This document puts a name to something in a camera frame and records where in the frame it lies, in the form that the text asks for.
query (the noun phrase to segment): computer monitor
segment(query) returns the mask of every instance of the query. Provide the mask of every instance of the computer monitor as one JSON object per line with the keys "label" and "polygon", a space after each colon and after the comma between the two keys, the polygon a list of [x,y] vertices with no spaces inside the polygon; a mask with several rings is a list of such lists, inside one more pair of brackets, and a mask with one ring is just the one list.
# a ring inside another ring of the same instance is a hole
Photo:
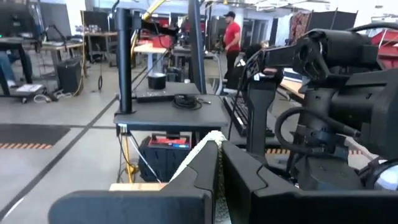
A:
{"label": "computer monitor", "polygon": [[190,27],[191,67],[193,81],[201,94],[206,94],[205,62],[203,54],[203,39],[200,27],[200,4],[198,0],[189,0],[188,23]]}
{"label": "computer monitor", "polygon": [[34,39],[39,35],[29,8],[23,4],[0,3],[0,35],[12,37],[22,34],[31,34]]}
{"label": "computer monitor", "polygon": [[107,12],[83,11],[83,19],[87,27],[96,25],[102,32],[109,31]]}

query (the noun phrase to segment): white cable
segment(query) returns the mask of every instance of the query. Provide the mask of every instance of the white cable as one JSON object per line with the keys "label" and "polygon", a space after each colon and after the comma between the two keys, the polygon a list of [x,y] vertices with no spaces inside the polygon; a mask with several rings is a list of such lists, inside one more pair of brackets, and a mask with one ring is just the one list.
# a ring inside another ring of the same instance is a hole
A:
{"label": "white cable", "polygon": [[148,164],[148,162],[145,160],[144,156],[142,156],[141,152],[138,150],[138,146],[136,145],[135,141],[132,139],[132,138],[133,138],[132,133],[130,133],[130,134],[131,134],[131,137],[129,137],[129,139],[130,139],[130,141],[131,141],[131,144],[134,146],[135,150],[137,151],[139,157],[144,161],[145,165],[146,165],[146,166],[149,168],[149,170],[153,173],[153,175],[155,176],[156,180],[157,180],[159,183],[161,183],[161,181],[160,181],[159,178],[157,177],[155,171],[152,169],[152,167],[151,167],[151,166]]}
{"label": "white cable", "polygon": [[33,101],[35,103],[48,103],[51,102],[51,99],[44,94],[37,94],[35,97],[33,97]]}

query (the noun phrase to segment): red box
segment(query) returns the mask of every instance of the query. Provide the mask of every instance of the red box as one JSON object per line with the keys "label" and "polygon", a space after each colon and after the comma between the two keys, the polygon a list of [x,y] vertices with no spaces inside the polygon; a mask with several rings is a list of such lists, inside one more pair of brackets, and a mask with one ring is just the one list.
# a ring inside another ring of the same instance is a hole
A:
{"label": "red box", "polygon": [[168,35],[153,37],[152,46],[157,48],[170,48],[172,46],[172,39]]}

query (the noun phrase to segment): man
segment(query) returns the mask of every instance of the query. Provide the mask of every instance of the man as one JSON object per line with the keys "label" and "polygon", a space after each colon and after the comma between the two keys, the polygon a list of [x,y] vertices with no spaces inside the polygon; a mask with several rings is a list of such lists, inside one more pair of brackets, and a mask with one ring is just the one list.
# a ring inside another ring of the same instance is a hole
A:
{"label": "man", "polygon": [[[30,61],[28,54],[25,54],[25,56],[28,69],[30,70],[30,74],[32,74],[32,62]],[[11,65],[19,59],[21,59],[19,55],[12,54],[11,52],[0,51],[0,68],[2,71],[0,75],[4,74],[9,88],[17,87],[15,74],[14,71],[12,71]]]}
{"label": "man", "polygon": [[235,13],[229,12],[224,15],[227,23],[227,28],[224,34],[224,43],[226,51],[227,71],[224,78],[229,79],[234,69],[235,60],[238,57],[241,47],[239,41],[241,40],[241,27],[234,21]]}

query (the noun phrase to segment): black cap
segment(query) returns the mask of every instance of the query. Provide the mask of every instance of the black cap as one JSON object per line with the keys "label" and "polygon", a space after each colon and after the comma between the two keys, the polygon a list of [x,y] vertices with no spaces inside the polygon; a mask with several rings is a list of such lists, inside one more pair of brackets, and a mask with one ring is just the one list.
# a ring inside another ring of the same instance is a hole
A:
{"label": "black cap", "polygon": [[235,19],[235,12],[229,11],[227,14],[224,15],[224,17],[232,17]]}

